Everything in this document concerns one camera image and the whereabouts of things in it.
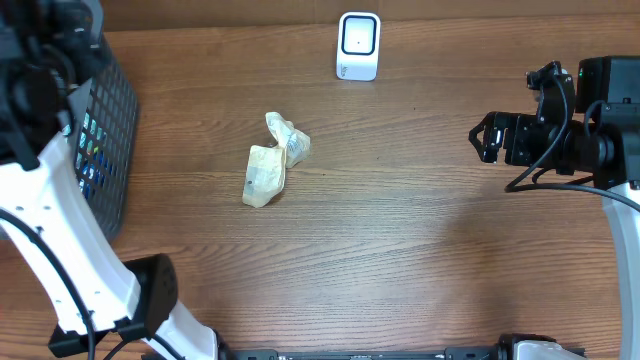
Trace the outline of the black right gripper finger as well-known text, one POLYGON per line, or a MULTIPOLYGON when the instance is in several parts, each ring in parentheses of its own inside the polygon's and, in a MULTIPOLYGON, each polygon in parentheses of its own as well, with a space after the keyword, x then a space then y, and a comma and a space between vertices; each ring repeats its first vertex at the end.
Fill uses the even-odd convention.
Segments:
POLYGON ((470 140, 501 140, 503 129, 500 121, 501 112, 489 112, 484 119, 469 132, 470 140))
POLYGON ((470 134, 469 141, 476 150, 480 160, 485 163, 495 163, 500 151, 500 140, 489 133, 470 134))

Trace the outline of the beige snack bag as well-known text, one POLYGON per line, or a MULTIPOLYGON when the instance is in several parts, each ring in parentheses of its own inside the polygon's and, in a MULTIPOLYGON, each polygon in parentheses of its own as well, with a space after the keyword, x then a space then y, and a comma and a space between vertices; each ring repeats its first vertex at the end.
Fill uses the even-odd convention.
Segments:
POLYGON ((252 145, 246 169, 242 201, 261 208, 284 189, 286 170, 311 155, 311 138, 278 112, 265 114, 274 147, 252 145))

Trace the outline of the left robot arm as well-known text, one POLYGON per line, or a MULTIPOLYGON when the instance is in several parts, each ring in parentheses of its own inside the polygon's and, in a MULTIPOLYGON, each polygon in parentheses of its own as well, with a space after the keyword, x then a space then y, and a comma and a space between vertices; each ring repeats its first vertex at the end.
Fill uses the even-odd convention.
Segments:
POLYGON ((179 301, 167 255, 122 261, 111 247, 139 103, 103 23, 97 1, 2 3, 1 227, 54 307, 56 357, 93 358, 115 333, 159 359, 229 359, 179 301))

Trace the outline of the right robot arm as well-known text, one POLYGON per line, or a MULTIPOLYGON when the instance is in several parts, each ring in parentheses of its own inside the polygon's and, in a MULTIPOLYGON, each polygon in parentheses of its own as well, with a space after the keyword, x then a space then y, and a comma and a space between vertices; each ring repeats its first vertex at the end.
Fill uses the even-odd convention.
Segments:
POLYGON ((507 193, 576 191, 602 199, 615 247, 622 313, 619 356, 639 356, 639 59, 551 61, 526 75, 534 114, 489 112, 469 132, 481 161, 503 154, 523 172, 507 193))

